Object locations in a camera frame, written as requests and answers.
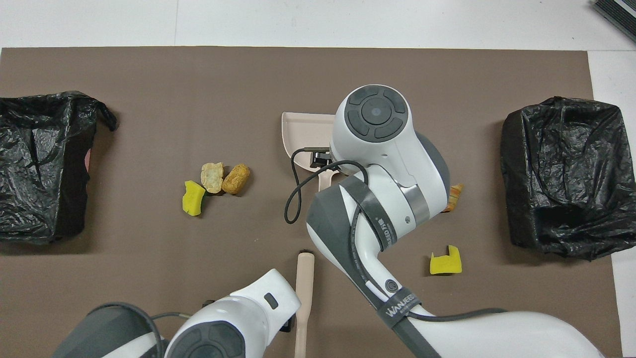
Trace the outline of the beige plastic dustpan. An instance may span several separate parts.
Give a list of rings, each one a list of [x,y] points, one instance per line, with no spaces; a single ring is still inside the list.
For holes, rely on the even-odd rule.
[[[304,148],[331,153],[334,118],[335,115],[283,112],[281,115],[281,135],[288,156],[291,157],[296,150]],[[300,152],[293,162],[296,167],[307,172],[317,172],[319,169],[311,168],[311,156],[312,151]]]

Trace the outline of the beige brush with black bristles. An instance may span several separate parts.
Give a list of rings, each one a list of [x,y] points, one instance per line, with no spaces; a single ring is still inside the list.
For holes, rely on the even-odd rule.
[[[298,254],[296,265],[296,295],[301,306],[296,311],[296,336],[294,358],[306,358],[309,317],[311,316],[314,289],[315,256],[309,250]]]

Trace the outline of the brown bread roll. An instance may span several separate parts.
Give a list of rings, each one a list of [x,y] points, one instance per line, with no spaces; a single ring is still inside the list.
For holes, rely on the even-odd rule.
[[[250,176],[250,169],[245,164],[235,165],[221,184],[221,190],[226,193],[240,193]]]

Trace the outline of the yellow sponge block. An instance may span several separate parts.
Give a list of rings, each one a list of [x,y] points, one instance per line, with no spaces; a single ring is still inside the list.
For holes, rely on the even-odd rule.
[[[197,182],[185,181],[185,193],[182,197],[182,210],[192,216],[197,217],[201,213],[201,206],[206,190]]]

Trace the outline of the pale ridged bread piece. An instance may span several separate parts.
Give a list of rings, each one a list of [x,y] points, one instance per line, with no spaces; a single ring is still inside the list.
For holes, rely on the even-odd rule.
[[[219,193],[224,181],[224,163],[205,163],[201,167],[200,180],[208,193]]]

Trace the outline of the black bag lined bin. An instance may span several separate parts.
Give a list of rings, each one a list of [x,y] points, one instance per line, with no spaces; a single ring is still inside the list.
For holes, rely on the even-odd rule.
[[[556,96],[510,113],[500,169],[515,246],[587,261],[636,247],[636,175],[620,107]]]
[[[81,234],[103,102],[80,91],[0,97],[0,243],[47,245]]]

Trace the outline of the brown table mat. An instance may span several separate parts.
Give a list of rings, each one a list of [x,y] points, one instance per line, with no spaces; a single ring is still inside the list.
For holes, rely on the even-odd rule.
[[[407,234],[380,259],[427,310],[540,311],[623,355],[613,262],[545,255],[510,243],[500,138],[511,112],[553,96],[592,99],[584,51],[404,48],[4,48],[0,97],[77,90],[115,113],[89,162],[85,229],[46,246],[0,243],[0,358],[47,358],[109,301],[150,314],[198,310],[314,250],[295,188],[282,112],[334,113],[366,84],[399,90],[415,129],[444,157],[457,208]],[[250,169],[237,194],[182,210],[184,182],[205,163]],[[431,275],[431,253],[459,248],[463,272]]]

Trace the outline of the striped orange bread piece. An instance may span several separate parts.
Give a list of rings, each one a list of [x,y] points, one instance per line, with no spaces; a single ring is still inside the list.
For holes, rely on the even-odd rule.
[[[457,204],[461,196],[461,193],[463,192],[463,189],[464,189],[464,185],[462,183],[450,186],[450,193],[448,197],[447,206],[442,211],[443,213],[452,212],[454,211],[455,208],[457,208]]]

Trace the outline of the yellow sponge with square notch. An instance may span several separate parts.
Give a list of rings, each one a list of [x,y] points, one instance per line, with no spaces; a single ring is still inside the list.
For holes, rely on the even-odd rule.
[[[431,253],[429,264],[429,272],[431,275],[439,274],[459,274],[463,272],[463,263],[459,248],[454,245],[447,246],[448,253],[442,256],[436,256]]]

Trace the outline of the dark ribbed panel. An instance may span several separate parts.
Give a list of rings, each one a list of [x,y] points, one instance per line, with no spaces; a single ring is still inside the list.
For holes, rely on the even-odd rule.
[[[615,26],[636,33],[636,0],[593,0],[591,6]]]

